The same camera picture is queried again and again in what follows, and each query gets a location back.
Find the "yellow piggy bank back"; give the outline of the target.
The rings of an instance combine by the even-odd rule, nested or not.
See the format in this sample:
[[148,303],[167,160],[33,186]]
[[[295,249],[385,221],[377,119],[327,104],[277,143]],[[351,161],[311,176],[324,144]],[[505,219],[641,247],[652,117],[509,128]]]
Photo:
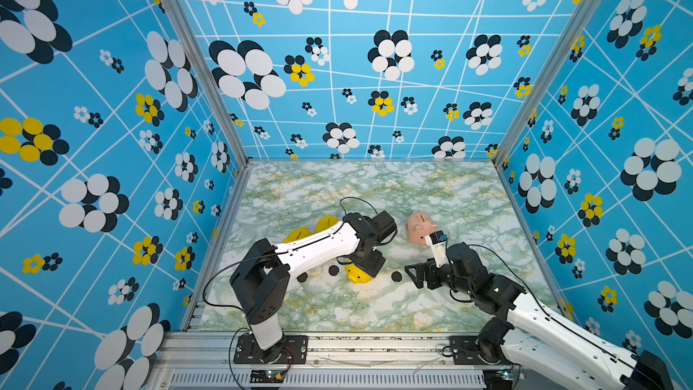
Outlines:
[[363,283],[370,283],[374,279],[373,276],[370,276],[368,273],[354,264],[346,265],[345,271],[348,281],[351,283],[360,283],[362,285]]

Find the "yellow piggy bank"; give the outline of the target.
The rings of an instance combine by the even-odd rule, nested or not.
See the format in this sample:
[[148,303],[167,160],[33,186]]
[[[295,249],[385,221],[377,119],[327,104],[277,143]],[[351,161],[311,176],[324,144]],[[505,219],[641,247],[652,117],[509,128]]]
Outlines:
[[299,227],[294,229],[284,240],[283,243],[292,243],[303,238],[308,238],[312,232],[307,227]]
[[328,214],[328,215],[324,216],[323,218],[321,218],[317,222],[317,224],[315,226],[315,232],[320,233],[322,231],[325,231],[326,229],[330,229],[333,226],[335,226],[336,224],[338,224],[339,222],[340,222],[339,218],[336,218],[335,216]]
[[360,283],[362,285],[363,283],[370,283],[374,279],[373,276],[370,276],[368,273],[354,264],[346,265],[345,271],[348,281],[351,283]]

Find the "yellow piggy bank front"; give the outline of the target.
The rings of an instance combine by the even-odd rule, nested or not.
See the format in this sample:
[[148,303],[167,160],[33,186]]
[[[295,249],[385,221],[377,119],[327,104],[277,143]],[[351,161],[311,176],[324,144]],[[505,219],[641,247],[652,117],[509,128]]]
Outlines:
[[312,232],[307,227],[299,227],[294,229],[284,240],[283,243],[292,243],[303,238],[308,238]]

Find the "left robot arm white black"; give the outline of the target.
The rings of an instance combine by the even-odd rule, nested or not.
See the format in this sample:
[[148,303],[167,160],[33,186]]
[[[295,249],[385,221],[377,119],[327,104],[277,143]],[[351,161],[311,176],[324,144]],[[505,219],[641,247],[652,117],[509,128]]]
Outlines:
[[229,278],[250,325],[251,347],[256,351],[253,361],[268,364],[291,354],[293,363],[304,362],[298,358],[300,350],[291,347],[294,338],[285,337],[277,316],[287,289],[296,285],[301,274],[341,256],[356,267],[358,282],[375,278],[385,263],[377,247],[396,232],[395,220],[385,211],[373,218],[354,212],[290,243],[256,241]]

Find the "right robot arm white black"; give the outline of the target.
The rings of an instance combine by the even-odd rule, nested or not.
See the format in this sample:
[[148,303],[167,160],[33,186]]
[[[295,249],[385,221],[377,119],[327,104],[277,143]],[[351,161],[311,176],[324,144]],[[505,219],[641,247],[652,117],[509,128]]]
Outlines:
[[567,389],[673,388],[659,357],[619,347],[554,312],[518,276],[489,272],[478,246],[450,246],[440,231],[424,241],[432,258],[405,270],[417,288],[461,292],[466,303],[490,315],[473,351],[485,363],[507,360]]

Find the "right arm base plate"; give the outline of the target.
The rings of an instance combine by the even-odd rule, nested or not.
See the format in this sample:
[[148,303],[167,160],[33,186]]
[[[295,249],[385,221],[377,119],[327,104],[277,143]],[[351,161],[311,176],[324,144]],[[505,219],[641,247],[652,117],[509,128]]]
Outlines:
[[441,354],[446,359],[452,359],[456,366],[510,368],[513,364],[501,352],[493,360],[484,359],[476,336],[450,336]]

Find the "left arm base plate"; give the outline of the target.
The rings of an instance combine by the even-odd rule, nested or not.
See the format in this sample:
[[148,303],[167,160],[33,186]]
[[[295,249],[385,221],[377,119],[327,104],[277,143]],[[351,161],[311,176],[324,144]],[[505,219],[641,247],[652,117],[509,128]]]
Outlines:
[[238,339],[233,353],[233,363],[238,365],[270,365],[274,363],[304,365],[308,354],[309,337],[284,335],[268,350],[261,350],[252,334]]

